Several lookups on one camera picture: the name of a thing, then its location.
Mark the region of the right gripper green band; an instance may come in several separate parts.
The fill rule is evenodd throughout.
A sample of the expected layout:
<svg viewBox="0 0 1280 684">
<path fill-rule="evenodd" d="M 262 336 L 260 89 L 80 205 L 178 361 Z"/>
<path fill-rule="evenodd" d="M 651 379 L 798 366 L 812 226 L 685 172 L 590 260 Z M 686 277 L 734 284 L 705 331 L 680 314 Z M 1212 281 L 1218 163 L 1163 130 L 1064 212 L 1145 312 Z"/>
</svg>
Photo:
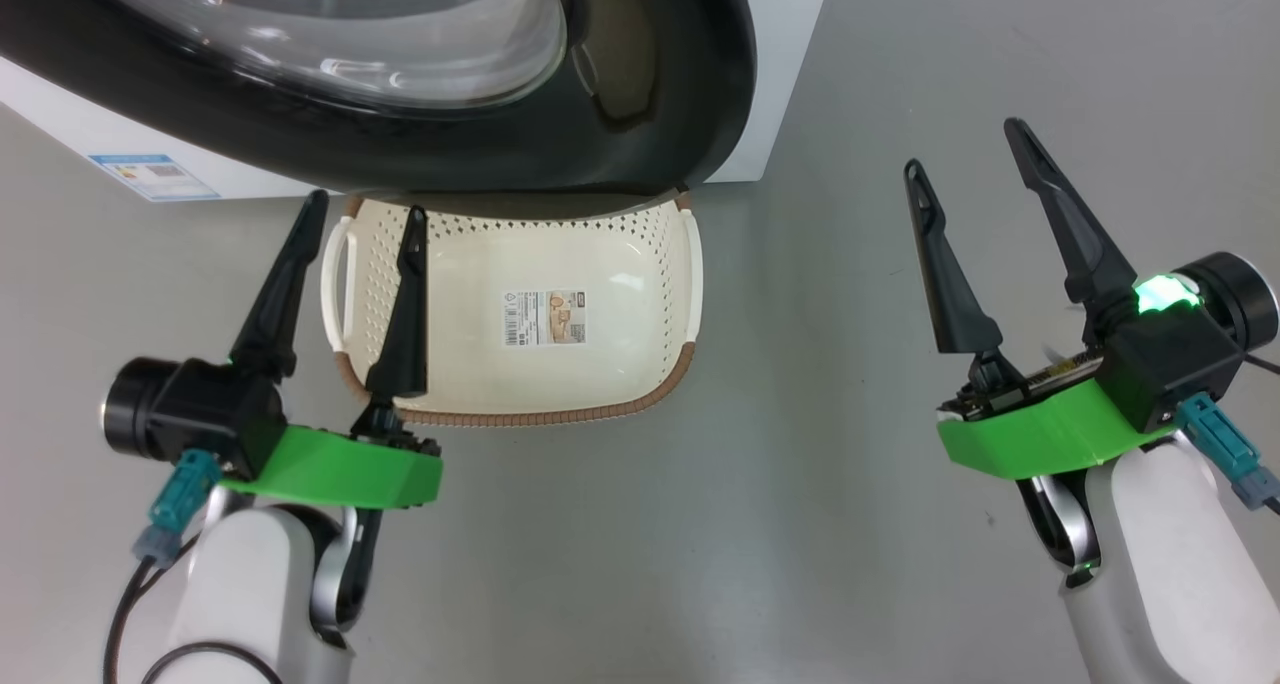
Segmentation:
<svg viewBox="0 0 1280 684">
<path fill-rule="evenodd" d="M 1029 480 L 1093 468 L 1167 434 L 1193 395 L 1220 401 L 1247 355 L 1277 338 L 1279 301 L 1228 252 L 1138 281 L 1029 124 L 1010 117 L 1004 133 L 1053 232 L 1066 295 L 1085 310 L 1085 347 L 1065 361 L 1032 374 L 1010 364 L 919 160 L 904 167 L 904 186 L 936 348 L 972 357 L 966 384 L 940 406 L 942 444 L 964 468 Z"/>
</svg>

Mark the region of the blue energy label sticker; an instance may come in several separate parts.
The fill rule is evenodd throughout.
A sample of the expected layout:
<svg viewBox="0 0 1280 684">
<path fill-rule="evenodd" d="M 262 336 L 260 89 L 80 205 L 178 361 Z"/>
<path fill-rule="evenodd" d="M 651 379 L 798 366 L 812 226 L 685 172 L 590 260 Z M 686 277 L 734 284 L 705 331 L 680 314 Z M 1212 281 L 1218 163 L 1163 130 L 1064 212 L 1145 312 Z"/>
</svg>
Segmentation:
<svg viewBox="0 0 1280 684">
<path fill-rule="evenodd" d="M 163 154 L 87 155 L 111 178 L 152 202 L 212 201 L 221 196 Z"/>
</svg>

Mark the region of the basket product label sticker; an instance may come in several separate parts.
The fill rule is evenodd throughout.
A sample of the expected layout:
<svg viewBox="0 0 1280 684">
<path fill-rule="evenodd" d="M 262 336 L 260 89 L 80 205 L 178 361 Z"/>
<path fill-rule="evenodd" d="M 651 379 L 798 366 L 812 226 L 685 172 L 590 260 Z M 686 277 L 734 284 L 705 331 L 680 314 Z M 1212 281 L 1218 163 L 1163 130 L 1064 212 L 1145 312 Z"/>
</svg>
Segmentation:
<svg viewBox="0 0 1280 684">
<path fill-rule="evenodd" d="M 588 293 L 581 289 L 504 292 L 502 325 L 507 347 L 586 345 Z"/>
</svg>

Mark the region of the white front-load washing machine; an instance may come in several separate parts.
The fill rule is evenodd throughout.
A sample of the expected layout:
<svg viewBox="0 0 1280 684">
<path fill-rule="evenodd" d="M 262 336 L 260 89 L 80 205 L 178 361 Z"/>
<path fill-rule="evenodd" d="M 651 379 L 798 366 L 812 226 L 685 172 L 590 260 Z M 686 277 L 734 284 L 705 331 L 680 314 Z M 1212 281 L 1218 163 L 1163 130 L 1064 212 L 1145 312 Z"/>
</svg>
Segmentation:
<svg viewBox="0 0 1280 684">
<path fill-rule="evenodd" d="M 750 114 L 736 147 L 714 173 L 703 177 L 705 183 L 744 183 L 763 177 L 824 0 L 748 1 L 756 36 L 756 83 Z M 24 118 L 109 178 L 87 155 L 163 154 L 224 200 L 302 196 L 315 187 L 110 113 L 4 56 L 0 56 L 0 113 Z"/>
</svg>

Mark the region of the cream perforated laundry basket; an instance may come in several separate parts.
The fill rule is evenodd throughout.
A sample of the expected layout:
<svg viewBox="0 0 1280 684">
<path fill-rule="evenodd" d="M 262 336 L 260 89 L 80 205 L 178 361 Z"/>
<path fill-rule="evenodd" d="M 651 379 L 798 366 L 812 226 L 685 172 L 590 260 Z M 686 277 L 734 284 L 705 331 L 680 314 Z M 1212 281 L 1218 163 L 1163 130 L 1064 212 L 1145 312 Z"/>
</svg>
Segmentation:
<svg viewBox="0 0 1280 684">
<path fill-rule="evenodd" d="M 704 266 L 686 191 L 586 220 L 428 214 L 428 393 L 397 401 L 426 427 L 545 427 L 622 418 L 685 377 Z M 588 293 L 588 342 L 504 346 L 509 291 Z"/>
</svg>

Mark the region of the black washing machine glass door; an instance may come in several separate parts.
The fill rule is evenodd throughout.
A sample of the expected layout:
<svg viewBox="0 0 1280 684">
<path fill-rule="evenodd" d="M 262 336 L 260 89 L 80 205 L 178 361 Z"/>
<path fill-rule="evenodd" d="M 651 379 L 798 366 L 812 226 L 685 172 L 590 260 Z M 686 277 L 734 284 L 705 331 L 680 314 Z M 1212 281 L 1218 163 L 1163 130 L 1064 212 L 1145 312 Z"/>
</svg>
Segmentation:
<svg viewBox="0 0 1280 684">
<path fill-rule="evenodd" d="M 317 188 L 515 220 L 699 186 L 756 83 L 748 0 L 0 0 L 0 56 Z"/>
</svg>

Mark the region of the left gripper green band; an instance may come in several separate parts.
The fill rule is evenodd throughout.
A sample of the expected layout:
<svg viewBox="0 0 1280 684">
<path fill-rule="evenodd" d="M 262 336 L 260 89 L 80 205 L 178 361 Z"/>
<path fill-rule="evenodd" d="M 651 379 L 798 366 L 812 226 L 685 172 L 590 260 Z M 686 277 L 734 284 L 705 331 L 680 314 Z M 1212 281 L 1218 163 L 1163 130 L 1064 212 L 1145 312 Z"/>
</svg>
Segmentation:
<svg viewBox="0 0 1280 684">
<path fill-rule="evenodd" d="M 300 505 L 412 509 L 436 500 L 444 473 L 434 452 L 402 430 L 396 401 L 428 393 L 428 214 L 410 209 L 396 259 L 399 288 L 380 357 L 355 423 L 362 441 L 293 425 L 275 383 L 296 370 L 294 334 L 307 272 L 329 208 L 308 193 L 229 352 L 229 362 L 138 357 L 102 402 L 102 433 L 118 453 L 174 466 L 188 450 L 215 456 L 223 485 Z"/>
</svg>

